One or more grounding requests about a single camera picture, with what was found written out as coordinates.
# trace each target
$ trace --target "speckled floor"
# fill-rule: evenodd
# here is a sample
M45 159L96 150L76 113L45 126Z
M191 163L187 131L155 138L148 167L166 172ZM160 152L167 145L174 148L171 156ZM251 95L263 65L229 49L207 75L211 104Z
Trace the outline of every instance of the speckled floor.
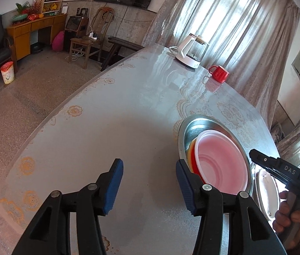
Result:
M15 80L5 86L0 75L0 180L34 129L69 95L100 73L98 62L83 58L69 64L67 53L46 49L18 62ZM0 217L0 254L14 248L1 238L19 237Z

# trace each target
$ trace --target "red mug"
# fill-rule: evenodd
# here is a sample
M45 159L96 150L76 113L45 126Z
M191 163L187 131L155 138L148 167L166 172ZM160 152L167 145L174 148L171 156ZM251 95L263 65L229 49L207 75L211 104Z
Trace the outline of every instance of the red mug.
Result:
M209 68L209 73L212 74L214 80L219 83L224 83L229 75L228 71L224 69L222 66L213 65Z

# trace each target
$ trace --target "shelf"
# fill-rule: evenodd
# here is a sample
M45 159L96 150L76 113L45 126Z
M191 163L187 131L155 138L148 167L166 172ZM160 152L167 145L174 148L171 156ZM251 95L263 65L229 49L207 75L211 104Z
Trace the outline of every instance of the shelf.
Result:
M56 11L60 11L60 9L56 9L56 10L50 10L50 11L45 11L45 12L43 12L42 14L45 14L45 13L50 13L50 12L56 12Z
M47 3L56 3L56 2L61 2L61 0L59 0L59 1L45 1L44 4L47 4Z

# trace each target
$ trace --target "metal bowl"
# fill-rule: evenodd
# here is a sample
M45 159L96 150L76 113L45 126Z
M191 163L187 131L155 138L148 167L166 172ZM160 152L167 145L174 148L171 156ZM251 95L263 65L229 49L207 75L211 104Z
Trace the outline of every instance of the metal bowl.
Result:
M230 132L228 128L226 128L222 123L215 120L212 117L205 116L205 115L192 115L187 117L180 126L178 131L178 152L180 154L180 159L184 159L186 163L187 160L187 151L189 148L190 143L194 140L202 131L213 129L217 130L228 138L230 138L233 143L238 147L240 150L247 167L247 174L248 174L248 181L246 192L252 195L253 192L253 179L252 179L252 172L250 168L250 161L248 160L247 154L242 148L238 139L234 136L233 133Z

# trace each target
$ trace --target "screw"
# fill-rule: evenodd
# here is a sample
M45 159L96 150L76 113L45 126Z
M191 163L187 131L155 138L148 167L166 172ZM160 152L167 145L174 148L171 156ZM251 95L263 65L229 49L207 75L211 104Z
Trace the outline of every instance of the screw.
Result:
M209 184L204 184L202 186L202 189L205 190L205 191L210 191L213 187Z
M60 195L60 192L58 190L55 190L51 193L51 197L58 197Z
M240 197L247 198L249 194L247 192L240 192Z
M96 183L91 183L87 186L90 191L96 190L98 188Z

